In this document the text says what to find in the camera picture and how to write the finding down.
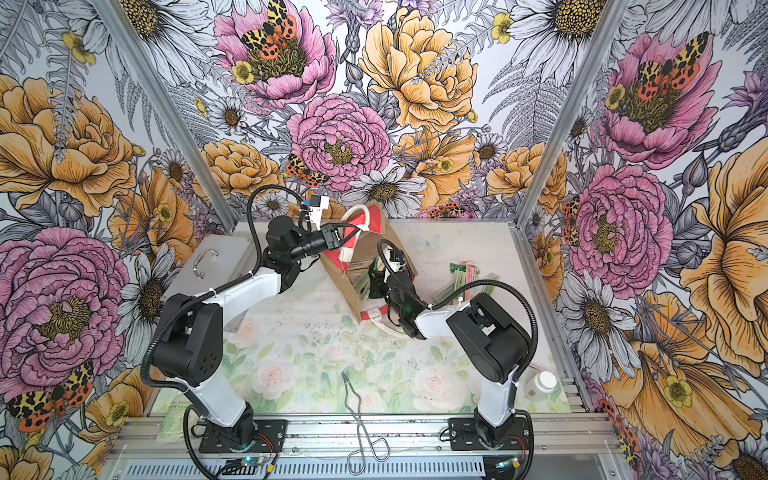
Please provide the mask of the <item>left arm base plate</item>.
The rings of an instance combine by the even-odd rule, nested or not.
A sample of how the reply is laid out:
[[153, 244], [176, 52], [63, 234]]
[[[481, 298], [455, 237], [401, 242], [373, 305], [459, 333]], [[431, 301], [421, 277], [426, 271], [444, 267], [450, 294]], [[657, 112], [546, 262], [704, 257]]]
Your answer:
[[286, 439], [286, 420], [252, 419], [233, 427], [204, 421], [199, 451], [203, 454], [280, 453]]

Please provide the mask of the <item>burlap tote bag red trim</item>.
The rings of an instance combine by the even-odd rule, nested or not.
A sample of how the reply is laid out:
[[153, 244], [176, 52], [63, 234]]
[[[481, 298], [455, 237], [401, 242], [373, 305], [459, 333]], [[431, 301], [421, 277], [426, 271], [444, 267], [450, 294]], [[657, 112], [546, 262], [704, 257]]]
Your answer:
[[396, 338], [407, 335], [395, 325], [396, 315], [386, 318], [387, 305], [384, 300], [361, 300], [353, 283], [372, 263], [382, 266], [377, 244], [381, 239], [389, 240], [398, 248], [402, 242], [389, 224], [382, 205], [371, 201], [351, 207], [341, 218], [345, 225], [342, 236], [349, 237], [343, 246], [321, 254], [320, 261], [331, 281], [343, 296], [357, 322], [370, 322], [380, 330]]

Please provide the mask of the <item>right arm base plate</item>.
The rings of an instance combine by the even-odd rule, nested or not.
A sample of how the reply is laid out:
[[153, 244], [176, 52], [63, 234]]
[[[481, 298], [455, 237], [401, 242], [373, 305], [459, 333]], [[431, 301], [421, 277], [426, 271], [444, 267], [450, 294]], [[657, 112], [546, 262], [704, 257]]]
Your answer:
[[494, 427], [481, 418], [453, 417], [448, 420], [448, 438], [453, 451], [521, 451], [531, 448], [532, 421], [519, 413]]

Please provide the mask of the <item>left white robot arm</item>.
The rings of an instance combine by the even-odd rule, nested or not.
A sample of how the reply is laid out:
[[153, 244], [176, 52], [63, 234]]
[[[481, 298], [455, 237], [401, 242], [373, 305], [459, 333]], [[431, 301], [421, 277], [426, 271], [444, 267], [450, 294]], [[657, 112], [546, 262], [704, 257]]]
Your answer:
[[307, 230], [289, 216], [268, 223], [265, 245], [257, 244], [254, 266], [242, 276], [190, 296], [175, 294], [140, 366], [143, 383], [182, 393], [223, 448], [249, 450], [257, 438], [252, 407], [236, 393], [221, 365], [225, 327], [256, 304], [287, 291], [301, 262], [346, 246], [358, 227], [326, 223]]

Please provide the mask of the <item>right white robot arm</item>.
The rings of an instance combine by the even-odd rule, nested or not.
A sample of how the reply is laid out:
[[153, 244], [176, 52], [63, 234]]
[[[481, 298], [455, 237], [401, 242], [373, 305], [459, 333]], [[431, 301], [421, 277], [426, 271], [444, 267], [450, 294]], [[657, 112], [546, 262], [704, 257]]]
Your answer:
[[[373, 297], [386, 303], [383, 317], [396, 316], [398, 332], [412, 339], [452, 337], [458, 342], [483, 378], [474, 411], [474, 436], [489, 450], [501, 448], [521, 415], [515, 408], [519, 379], [538, 346], [537, 319], [525, 296], [500, 280], [482, 279], [463, 285], [442, 302], [427, 304], [417, 295], [405, 267], [371, 267], [364, 277]], [[526, 312], [530, 328], [525, 329], [488, 293], [465, 298], [468, 291], [480, 287], [512, 295]]]

